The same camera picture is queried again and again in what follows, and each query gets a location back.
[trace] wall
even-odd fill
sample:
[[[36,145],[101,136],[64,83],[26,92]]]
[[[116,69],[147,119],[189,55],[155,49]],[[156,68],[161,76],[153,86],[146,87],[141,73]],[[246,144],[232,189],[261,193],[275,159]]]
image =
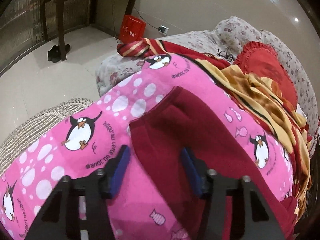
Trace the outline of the wall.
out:
[[[97,21],[113,28],[111,1],[99,0]],[[128,0],[114,0],[115,28],[119,31]],[[279,37],[305,68],[320,102],[320,39],[297,0],[136,0],[141,16],[155,27],[165,25],[168,35],[212,30],[221,20],[236,15],[257,29]],[[144,37],[162,37],[147,25]]]

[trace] black shoe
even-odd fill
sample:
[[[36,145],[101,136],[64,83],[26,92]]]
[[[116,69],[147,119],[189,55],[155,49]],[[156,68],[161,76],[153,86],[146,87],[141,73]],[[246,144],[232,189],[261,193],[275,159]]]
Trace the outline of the black shoe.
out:
[[[52,49],[48,51],[48,61],[52,61],[52,55],[56,54],[59,51],[59,46],[54,45]]]
[[[66,54],[68,54],[68,52],[71,50],[70,44],[67,44],[67,45],[65,45],[64,47],[65,47],[65,49],[66,49]]]
[[[71,49],[70,44],[65,45],[66,54],[70,51],[70,49]],[[48,51],[48,61],[51,61],[51,60],[53,63],[57,63],[58,61],[61,60],[61,53],[59,50],[59,46],[57,45],[54,45],[52,49]]]

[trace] penguin cartoon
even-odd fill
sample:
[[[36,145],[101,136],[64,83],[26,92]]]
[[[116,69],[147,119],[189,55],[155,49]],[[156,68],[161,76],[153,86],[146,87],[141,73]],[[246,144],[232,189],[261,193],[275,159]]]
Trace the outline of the penguin cartoon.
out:
[[[94,119],[90,119],[89,117],[74,119],[73,116],[70,116],[71,128],[67,134],[67,138],[61,145],[64,145],[71,151],[83,150],[93,136],[95,121],[97,121],[101,115],[102,111]]]
[[[14,221],[14,206],[13,206],[13,190],[17,181],[13,184],[13,186],[9,187],[9,183],[7,183],[7,190],[4,193],[2,199],[2,210],[5,215],[9,218],[9,220]]]
[[[288,151],[287,149],[285,149],[284,147],[283,148],[283,158],[284,158],[284,163],[286,166],[289,165],[289,154],[288,154]]]
[[[262,169],[269,160],[269,146],[266,135],[258,134],[255,138],[250,136],[250,142],[254,144],[254,157],[256,158],[254,163],[259,169]]]
[[[151,69],[159,69],[164,66],[167,66],[169,65],[170,61],[171,56],[169,54],[154,56],[153,58],[148,58],[146,60],[146,62],[151,64],[149,66],[149,68]]]

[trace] dark red towel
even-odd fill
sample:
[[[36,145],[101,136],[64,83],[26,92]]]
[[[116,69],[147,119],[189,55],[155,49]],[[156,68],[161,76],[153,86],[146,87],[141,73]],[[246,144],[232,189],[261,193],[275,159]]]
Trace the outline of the dark red towel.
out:
[[[273,210],[282,231],[292,233],[296,215],[294,198],[280,203],[259,170],[215,113],[189,91],[175,87],[154,109],[130,123],[134,150],[172,212],[195,239],[204,201],[192,193],[179,160],[183,147],[223,176],[249,175]],[[229,239],[231,201],[227,201],[223,239]]]

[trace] red plastic box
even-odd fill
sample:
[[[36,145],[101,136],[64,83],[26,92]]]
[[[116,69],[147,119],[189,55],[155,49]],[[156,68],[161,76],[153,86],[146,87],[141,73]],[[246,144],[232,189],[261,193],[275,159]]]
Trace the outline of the red plastic box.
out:
[[[123,43],[139,41],[143,37],[146,23],[132,15],[124,15],[119,40]]]

